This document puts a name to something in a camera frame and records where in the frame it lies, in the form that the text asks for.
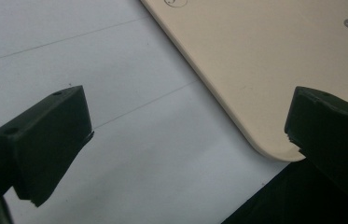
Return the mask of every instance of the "beige plastic panel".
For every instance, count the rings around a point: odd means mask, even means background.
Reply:
[[[348,101],[348,0],[142,0],[252,146],[303,156],[284,133],[296,86]]]

